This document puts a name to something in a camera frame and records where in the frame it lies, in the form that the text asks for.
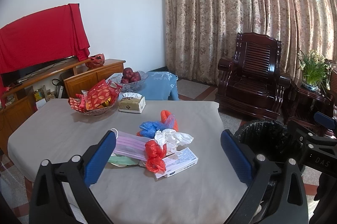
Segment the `red basket on cabinet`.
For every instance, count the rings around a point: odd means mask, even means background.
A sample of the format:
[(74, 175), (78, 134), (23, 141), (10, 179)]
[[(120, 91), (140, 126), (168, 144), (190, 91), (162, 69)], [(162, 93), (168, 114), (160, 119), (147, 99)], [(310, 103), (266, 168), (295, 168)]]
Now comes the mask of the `red basket on cabinet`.
[(101, 67), (105, 63), (105, 57), (102, 53), (90, 56), (88, 59), (90, 61), (86, 62), (85, 65), (90, 69)]

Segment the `wooden tv cabinet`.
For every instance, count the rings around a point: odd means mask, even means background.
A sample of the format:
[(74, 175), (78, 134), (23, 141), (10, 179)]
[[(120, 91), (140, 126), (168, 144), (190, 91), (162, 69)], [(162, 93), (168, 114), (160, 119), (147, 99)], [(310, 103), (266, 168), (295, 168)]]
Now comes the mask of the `wooden tv cabinet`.
[(34, 91), (40, 87), (52, 92), (59, 84), (68, 97), (88, 90), (99, 81), (108, 78), (114, 73), (122, 72), (124, 60), (107, 59), (98, 68), (88, 68), (88, 60), (69, 60), (51, 66), (45, 71), (29, 77), (22, 84), (11, 88), (1, 96), (1, 102), (8, 98), (14, 101), (1, 108), (1, 150), (7, 155), (9, 137), (37, 111)]

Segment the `grey tablecloth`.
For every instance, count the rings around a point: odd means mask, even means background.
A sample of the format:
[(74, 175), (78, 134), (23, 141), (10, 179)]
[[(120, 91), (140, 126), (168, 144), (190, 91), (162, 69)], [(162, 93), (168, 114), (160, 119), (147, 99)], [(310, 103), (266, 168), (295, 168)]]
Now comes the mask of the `grey tablecloth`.
[(97, 144), (112, 128), (135, 134), (145, 121), (170, 111), (179, 131), (190, 134), (196, 165), (156, 179), (139, 166), (106, 165), (91, 191), (114, 223), (223, 223), (246, 191), (221, 147), (224, 125), (211, 101), (148, 101), (141, 114), (110, 110), (86, 116), (65, 100), (51, 100), (10, 137), (8, 154), (29, 180), (40, 163), (66, 162)]

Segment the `black television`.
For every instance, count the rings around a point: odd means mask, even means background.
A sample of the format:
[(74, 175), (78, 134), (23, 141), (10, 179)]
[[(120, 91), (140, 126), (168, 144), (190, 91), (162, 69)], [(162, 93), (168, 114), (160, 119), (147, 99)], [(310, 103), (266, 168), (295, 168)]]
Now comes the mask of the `black television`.
[(63, 59), (57, 59), (53, 61), (48, 61), (41, 64), (32, 65), (23, 69), (19, 69), (13, 72), (1, 74), (2, 82), (5, 87), (9, 87), (11, 84), (18, 84), (18, 80), (24, 78), (27, 75), (35, 73), (40, 70), (44, 70), (46, 67), (52, 67), (55, 64), (64, 63), (68, 60), (76, 60), (75, 56), (66, 57)]

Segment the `dark wooden side table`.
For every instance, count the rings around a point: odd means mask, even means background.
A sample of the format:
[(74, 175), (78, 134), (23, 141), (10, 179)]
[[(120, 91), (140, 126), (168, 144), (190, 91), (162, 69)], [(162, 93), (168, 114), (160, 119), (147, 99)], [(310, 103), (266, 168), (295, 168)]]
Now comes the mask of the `dark wooden side table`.
[(332, 136), (332, 131), (314, 120), (314, 114), (320, 112), (336, 117), (336, 92), (309, 91), (300, 79), (294, 79), (285, 90), (281, 110), (284, 124), (295, 121), (319, 136)]

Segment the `floral beige curtain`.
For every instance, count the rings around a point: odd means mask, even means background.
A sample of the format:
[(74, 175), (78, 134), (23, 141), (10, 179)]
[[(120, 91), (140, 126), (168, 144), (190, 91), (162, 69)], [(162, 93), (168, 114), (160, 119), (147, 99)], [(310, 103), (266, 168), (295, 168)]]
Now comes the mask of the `floral beige curtain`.
[(237, 33), (280, 40), (281, 70), (293, 77), (301, 52), (336, 59), (336, 0), (165, 0), (165, 19), (166, 65), (190, 80), (217, 83)]

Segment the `red plastic bag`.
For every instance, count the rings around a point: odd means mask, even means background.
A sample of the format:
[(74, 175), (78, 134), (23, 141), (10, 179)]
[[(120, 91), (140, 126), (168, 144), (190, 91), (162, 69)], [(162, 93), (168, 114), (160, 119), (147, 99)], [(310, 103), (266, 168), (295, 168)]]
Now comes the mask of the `red plastic bag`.
[(155, 140), (150, 140), (145, 144), (145, 151), (147, 170), (153, 173), (165, 172), (166, 164), (163, 159), (167, 154), (167, 144), (161, 147)]

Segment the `white medicine box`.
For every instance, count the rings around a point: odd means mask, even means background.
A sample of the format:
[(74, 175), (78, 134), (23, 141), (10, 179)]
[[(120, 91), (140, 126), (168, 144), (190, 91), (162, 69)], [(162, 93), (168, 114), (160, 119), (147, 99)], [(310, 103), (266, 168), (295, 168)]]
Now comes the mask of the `white medicine box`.
[(191, 151), (190, 148), (184, 148), (181, 151), (177, 151), (163, 159), (166, 171), (157, 172), (155, 178), (158, 180), (162, 177), (168, 178), (175, 174), (178, 174), (191, 166), (198, 163), (198, 157)]

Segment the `glass bowl of red snacks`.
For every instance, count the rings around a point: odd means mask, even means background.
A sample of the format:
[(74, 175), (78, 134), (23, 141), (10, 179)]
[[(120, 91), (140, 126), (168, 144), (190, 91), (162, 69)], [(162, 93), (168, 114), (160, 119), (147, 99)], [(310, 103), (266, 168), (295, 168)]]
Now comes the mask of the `glass bowl of red snacks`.
[(120, 84), (111, 80), (101, 80), (89, 91), (76, 94), (75, 98), (70, 97), (68, 104), (72, 110), (84, 115), (102, 115), (116, 104), (121, 90)]

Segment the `tissue box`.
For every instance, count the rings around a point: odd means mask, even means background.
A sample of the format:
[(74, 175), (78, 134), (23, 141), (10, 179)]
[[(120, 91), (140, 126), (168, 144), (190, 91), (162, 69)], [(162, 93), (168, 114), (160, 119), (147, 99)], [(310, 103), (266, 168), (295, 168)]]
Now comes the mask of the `tissue box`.
[(141, 114), (146, 106), (145, 97), (139, 93), (126, 92), (118, 102), (118, 110), (126, 113)]

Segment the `orange foam net square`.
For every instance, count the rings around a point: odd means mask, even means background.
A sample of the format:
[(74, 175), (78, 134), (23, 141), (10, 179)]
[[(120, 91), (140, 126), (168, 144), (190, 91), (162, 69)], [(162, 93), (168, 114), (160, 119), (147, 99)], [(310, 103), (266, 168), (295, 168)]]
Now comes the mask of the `orange foam net square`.
[(162, 110), (160, 113), (161, 123), (165, 128), (178, 131), (178, 123), (175, 116), (168, 110)]

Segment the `potted green plant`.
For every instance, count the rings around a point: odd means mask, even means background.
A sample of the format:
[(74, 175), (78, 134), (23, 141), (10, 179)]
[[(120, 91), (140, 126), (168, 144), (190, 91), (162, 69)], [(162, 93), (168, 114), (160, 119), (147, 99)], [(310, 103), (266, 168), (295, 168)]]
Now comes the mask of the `potted green plant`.
[(311, 50), (308, 53), (299, 51), (299, 69), (302, 72), (302, 86), (309, 91), (329, 91), (331, 62), (321, 53)]

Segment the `glass bowl of apples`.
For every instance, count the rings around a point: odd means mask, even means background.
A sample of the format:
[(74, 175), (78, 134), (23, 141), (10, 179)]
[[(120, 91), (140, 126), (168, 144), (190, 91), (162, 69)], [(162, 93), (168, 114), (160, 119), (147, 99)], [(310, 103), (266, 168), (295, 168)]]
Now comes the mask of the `glass bowl of apples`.
[(118, 84), (122, 87), (122, 92), (136, 92), (144, 85), (148, 74), (143, 71), (134, 71), (128, 67), (122, 73), (112, 74), (106, 82)]

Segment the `pink face mask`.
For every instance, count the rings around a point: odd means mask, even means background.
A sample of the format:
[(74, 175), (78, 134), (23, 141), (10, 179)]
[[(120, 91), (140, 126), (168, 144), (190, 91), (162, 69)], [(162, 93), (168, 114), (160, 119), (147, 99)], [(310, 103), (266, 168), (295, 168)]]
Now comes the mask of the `pink face mask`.
[(114, 154), (147, 161), (145, 145), (150, 141), (149, 138), (118, 131), (115, 128), (112, 128), (111, 131), (114, 132), (116, 136), (116, 146), (113, 151)]

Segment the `green rubber gloves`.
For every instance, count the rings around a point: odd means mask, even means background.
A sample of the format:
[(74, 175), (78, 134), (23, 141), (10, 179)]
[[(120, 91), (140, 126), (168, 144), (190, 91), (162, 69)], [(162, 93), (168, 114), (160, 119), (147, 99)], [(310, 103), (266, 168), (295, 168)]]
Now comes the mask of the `green rubber gloves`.
[(139, 165), (139, 160), (133, 159), (127, 156), (119, 156), (119, 155), (112, 155), (108, 159), (108, 163), (116, 166), (116, 167), (126, 167), (126, 166), (134, 166)]

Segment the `white tissue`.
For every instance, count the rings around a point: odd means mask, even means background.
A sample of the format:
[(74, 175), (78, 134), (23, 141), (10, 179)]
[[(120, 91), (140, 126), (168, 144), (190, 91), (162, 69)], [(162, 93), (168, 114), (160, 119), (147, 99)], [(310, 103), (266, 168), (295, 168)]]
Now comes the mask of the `white tissue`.
[(171, 155), (177, 151), (177, 147), (191, 144), (194, 138), (187, 133), (180, 133), (174, 129), (164, 129), (156, 131), (154, 140), (161, 148), (166, 146), (166, 155)]

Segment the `blue tablecloth side table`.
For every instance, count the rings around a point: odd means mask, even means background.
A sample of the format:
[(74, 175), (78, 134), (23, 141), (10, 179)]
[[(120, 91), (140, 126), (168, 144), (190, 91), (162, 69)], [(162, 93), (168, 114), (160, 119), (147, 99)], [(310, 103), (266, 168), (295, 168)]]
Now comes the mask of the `blue tablecloth side table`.
[(170, 72), (148, 72), (144, 84), (136, 91), (148, 100), (179, 100), (177, 75)]

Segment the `red cloth over television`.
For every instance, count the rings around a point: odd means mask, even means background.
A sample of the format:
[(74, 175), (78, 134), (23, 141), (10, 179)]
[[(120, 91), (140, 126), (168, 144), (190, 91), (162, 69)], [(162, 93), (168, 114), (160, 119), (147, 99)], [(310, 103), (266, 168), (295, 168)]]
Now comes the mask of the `red cloth over television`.
[(48, 61), (90, 55), (78, 3), (42, 10), (1, 28), (1, 74)]

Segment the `blue plastic bag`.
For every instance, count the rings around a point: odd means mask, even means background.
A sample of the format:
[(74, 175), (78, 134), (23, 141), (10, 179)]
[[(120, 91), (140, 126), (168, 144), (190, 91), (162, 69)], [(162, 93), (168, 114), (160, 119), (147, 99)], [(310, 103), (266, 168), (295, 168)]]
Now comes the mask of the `blue plastic bag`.
[(147, 137), (148, 139), (153, 139), (157, 131), (167, 129), (161, 121), (146, 121), (143, 122), (139, 128), (140, 131), (137, 133), (137, 136)]

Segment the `black trash bin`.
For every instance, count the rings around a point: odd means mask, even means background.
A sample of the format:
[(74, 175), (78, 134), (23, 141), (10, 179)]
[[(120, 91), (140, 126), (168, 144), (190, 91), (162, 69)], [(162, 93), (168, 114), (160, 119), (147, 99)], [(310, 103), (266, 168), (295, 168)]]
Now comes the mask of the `black trash bin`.
[(270, 161), (284, 163), (294, 159), (302, 176), (305, 167), (297, 159), (297, 151), (287, 147), (287, 128), (279, 122), (252, 121), (240, 127), (234, 137), (249, 146), (254, 154), (263, 154)]

